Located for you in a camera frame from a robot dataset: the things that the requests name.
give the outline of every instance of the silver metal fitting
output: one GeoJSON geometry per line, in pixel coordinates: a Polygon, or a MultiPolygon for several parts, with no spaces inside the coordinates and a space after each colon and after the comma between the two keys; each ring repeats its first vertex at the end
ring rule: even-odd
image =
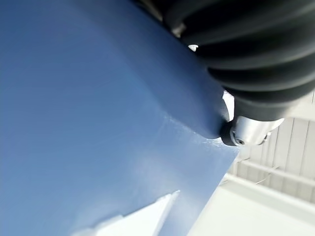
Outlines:
{"type": "Polygon", "coordinates": [[[283,119],[259,121],[239,116],[230,130],[232,142],[237,146],[260,145],[266,141],[270,132],[277,128],[283,119]]]}

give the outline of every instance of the white wall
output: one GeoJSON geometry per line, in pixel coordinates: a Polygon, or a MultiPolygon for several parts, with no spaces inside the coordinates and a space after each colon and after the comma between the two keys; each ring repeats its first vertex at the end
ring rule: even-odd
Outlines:
{"type": "Polygon", "coordinates": [[[237,179],[219,186],[188,236],[315,236],[315,207],[237,179]]]}

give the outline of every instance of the white ceiling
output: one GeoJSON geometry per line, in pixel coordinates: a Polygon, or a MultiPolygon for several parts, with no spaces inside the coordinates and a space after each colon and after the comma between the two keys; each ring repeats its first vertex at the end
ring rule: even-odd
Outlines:
{"type": "MultiPolygon", "coordinates": [[[[242,148],[240,159],[315,180],[314,91],[301,101],[304,115],[287,118],[263,145],[242,148]]],[[[234,162],[229,173],[315,204],[315,188],[234,162]]]]}

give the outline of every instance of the blue painted surface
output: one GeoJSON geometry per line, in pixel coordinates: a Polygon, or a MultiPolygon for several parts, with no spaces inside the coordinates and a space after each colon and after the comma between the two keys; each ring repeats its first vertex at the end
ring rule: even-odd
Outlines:
{"type": "Polygon", "coordinates": [[[69,236],[175,190],[160,235],[186,235],[237,151],[213,139],[222,88],[128,0],[0,2],[1,235],[69,236]]]}

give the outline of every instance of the blue machine part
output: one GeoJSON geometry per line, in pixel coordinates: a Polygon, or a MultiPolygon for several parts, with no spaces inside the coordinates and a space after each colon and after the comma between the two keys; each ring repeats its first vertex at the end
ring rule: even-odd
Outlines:
{"type": "Polygon", "coordinates": [[[1,235],[70,236],[180,194],[184,236],[237,149],[222,88],[128,0],[0,0],[1,235]]]}

